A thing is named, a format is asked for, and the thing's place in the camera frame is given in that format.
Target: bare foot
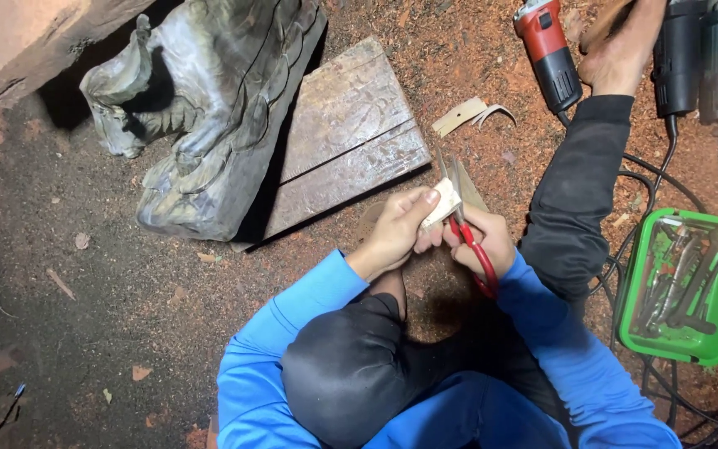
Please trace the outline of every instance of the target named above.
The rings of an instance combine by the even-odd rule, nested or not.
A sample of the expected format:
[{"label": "bare foot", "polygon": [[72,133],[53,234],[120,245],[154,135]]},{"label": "bare foot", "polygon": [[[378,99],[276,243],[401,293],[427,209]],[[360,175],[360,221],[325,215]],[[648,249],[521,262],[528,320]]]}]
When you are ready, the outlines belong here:
[{"label": "bare foot", "polygon": [[592,86],[592,95],[633,97],[653,53],[665,9],[663,0],[635,0],[615,35],[598,38],[587,47],[588,54],[578,65],[578,74]]},{"label": "bare foot", "polygon": [[385,272],[370,285],[370,295],[389,293],[398,303],[398,315],[401,321],[406,321],[406,289],[404,288],[404,274],[401,269]]}]

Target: red angle grinder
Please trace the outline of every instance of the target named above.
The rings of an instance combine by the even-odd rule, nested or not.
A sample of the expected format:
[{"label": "red angle grinder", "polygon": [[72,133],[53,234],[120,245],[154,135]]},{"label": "red angle grinder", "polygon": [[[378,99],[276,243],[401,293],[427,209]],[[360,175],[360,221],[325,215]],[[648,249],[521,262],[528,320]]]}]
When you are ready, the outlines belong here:
[{"label": "red angle grinder", "polygon": [[583,89],[558,21],[560,9],[558,0],[528,0],[514,14],[514,29],[525,41],[547,107],[567,126],[564,111],[581,98]]}]

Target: green plastic tray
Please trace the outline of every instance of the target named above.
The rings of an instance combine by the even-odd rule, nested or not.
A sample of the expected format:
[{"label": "green plastic tray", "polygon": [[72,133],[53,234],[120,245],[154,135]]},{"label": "green plastic tray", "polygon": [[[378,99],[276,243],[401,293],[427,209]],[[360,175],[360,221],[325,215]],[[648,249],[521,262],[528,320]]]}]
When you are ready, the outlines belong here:
[{"label": "green plastic tray", "polygon": [[677,209],[659,209],[642,221],[639,238],[631,255],[625,277],[626,297],[619,312],[619,338],[627,348],[644,354],[658,355],[668,359],[699,363],[704,366],[718,364],[718,276],[708,294],[708,321],[716,325],[716,333],[705,335],[690,328],[672,329],[665,326],[657,338],[646,338],[631,333],[633,312],[639,300],[647,251],[653,244],[653,226],[663,217],[674,216],[684,220],[696,220],[718,226],[718,217]]}]

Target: carved wooden sculpture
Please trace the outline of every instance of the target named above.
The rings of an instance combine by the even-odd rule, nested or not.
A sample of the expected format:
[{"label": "carved wooden sculpture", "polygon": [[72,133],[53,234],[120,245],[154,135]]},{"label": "carved wooden sculpture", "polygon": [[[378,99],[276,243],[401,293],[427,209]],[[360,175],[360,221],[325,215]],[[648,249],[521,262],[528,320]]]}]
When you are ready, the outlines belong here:
[{"label": "carved wooden sculpture", "polygon": [[186,0],[154,30],[138,17],[129,45],[80,85],[112,154],[182,133],[143,179],[138,223],[234,237],[324,27],[316,0]]}]

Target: green container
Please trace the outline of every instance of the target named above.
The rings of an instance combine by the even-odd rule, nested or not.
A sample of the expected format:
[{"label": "green container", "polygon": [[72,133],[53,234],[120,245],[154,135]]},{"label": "green container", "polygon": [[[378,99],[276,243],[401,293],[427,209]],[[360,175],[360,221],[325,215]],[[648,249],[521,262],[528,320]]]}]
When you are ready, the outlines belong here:
[{"label": "green container", "polygon": [[668,359],[681,360],[684,362],[699,363],[704,366],[718,364],[718,276],[713,281],[711,291],[708,294],[706,304],[708,305],[707,321],[716,325],[716,332],[706,335],[691,328],[669,328],[665,324],[660,327],[660,335],[648,338],[638,335],[634,330],[636,315],[643,305],[644,291],[647,284],[652,285],[657,278],[655,271],[648,269],[648,255],[655,254],[662,245],[668,245],[669,240],[661,240],[663,234],[657,229],[657,222],[668,223],[672,220],[678,222],[693,223],[702,225],[703,228],[717,229],[718,217],[698,212],[690,212],[677,209],[659,209],[650,213],[642,222],[639,238],[636,247],[630,258],[628,272],[626,275],[626,297],[618,315],[619,337],[622,343],[629,349],[644,354],[658,355]]}]

